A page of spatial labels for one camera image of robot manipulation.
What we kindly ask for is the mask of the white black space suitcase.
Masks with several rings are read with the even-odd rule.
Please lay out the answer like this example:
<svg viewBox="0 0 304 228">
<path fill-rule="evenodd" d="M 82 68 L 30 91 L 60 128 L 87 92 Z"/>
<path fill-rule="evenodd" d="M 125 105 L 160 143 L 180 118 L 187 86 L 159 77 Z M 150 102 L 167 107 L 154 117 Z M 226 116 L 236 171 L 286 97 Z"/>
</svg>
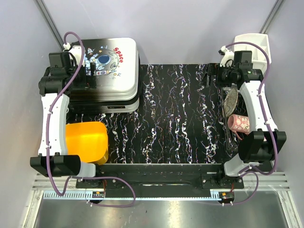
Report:
<svg viewBox="0 0 304 228">
<path fill-rule="evenodd" d="M 72 86 L 74 113 L 130 113 L 139 107 L 140 58 L 132 38 L 84 39 L 86 86 Z"/>
</svg>

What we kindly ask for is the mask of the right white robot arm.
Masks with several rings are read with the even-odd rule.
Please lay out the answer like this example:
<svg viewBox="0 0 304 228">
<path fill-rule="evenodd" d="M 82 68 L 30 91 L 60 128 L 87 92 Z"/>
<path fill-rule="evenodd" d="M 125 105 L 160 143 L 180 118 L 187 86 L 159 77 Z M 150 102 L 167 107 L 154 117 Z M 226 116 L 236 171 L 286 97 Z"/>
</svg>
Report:
<svg viewBox="0 0 304 228">
<path fill-rule="evenodd" d="M 222 46 L 220 63 L 209 63 L 207 74 L 216 77 L 218 87 L 236 85 L 246 105 L 250 126 L 249 134 L 239 143 L 237 155 L 223 164 L 216 184 L 227 188 L 232 177 L 240 177 L 246 171 L 272 174 L 278 165 L 278 154 L 287 140 L 286 133 L 275 124 L 265 94 L 265 82 L 270 69 L 267 53 L 252 44 L 266 58 L 266 71 L 254 68 L 251 50 L 231 51 L 230 45 Z"/>
</svg>

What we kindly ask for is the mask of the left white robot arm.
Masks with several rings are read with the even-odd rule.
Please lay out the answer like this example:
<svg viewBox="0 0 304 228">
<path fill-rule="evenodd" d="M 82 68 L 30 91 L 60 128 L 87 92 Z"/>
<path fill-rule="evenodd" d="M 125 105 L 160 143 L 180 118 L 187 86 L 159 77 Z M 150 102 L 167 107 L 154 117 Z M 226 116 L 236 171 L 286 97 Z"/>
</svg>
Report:
<svg viewBox="0 0 304 228">
<path fill-rule="evenodd" d="M 38 83 L 43 105 L 42 138 L 38 155 L 30 158 L 30 166 L 48 177 L 85 177 L 86 183 L 98 188 L 103 181 L 92 163 L 69 155 L 66 144 L 66 117 L 72 86 L 86 85 L 85 48 L 64 45 L 64 50 L 49 54 L 50 66 Z"/>
</svg>

